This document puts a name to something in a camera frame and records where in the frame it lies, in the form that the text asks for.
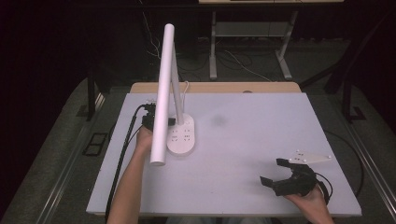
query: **gray floor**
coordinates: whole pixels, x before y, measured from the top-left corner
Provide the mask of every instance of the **gray floor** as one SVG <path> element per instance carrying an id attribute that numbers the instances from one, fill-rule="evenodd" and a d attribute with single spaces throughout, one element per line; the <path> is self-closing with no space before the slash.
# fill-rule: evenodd
<path id="1" fill-rule="evenodd" d="M 299 83 L 329 67 L 343 55 L 348 42 L 341 40 L 291 42 L 286 54 L 293 81 Z M 255 73 L 273 81 L 282 81 L 274 49 L 280 46 L 276 39 L 256 41 L 240 40 L 235 43 L 220 40 L 218 46 L 218 81 L 265 81 L 264 78 L 241 69 L 225 49 Z M 197 59 L 179 55 L 179 74 L 188 81 L 209 81 L 208 48 L 203 40 L 202 53 Z M 372 156 L 391 189 L 396 189 L 396 137 L 387 124 L 375 112 L 359 90 L 353 90 L 352 104 L 358 106 L 366 120 L 348 124 L 340 115 L 340 92 L 327 95 L 323 91 L 326 78 L 304 89 L 314 107 L 320 124 L 328 137 L 334 154 L 339 160 L 350 186 L 356 189 L 361 180 L 359 163 L 353 147 L 364 146 Z M 79 116 L 87 104 L 86 81 L 71 94 L 46 142 L 41 148 L 29 174 L 1 223 L 104 223 L 103 217 L 85 212 L 94 181 L 97 177 L 104 150 L 99 157 L 81 155 L 93 133 L 110 133 L 117 120 L 125 93 L 129 87 L 115 86 L 109 94 L 100 98 L 97 113 L 92 121 Z M 358 200 L 362 217 L 337 218 L 335 223 L 394 223 L 376 180 L 365 173 L 364 185 Z M 283 223 L 306 223 L 301 218 L 281 218 Z"/>

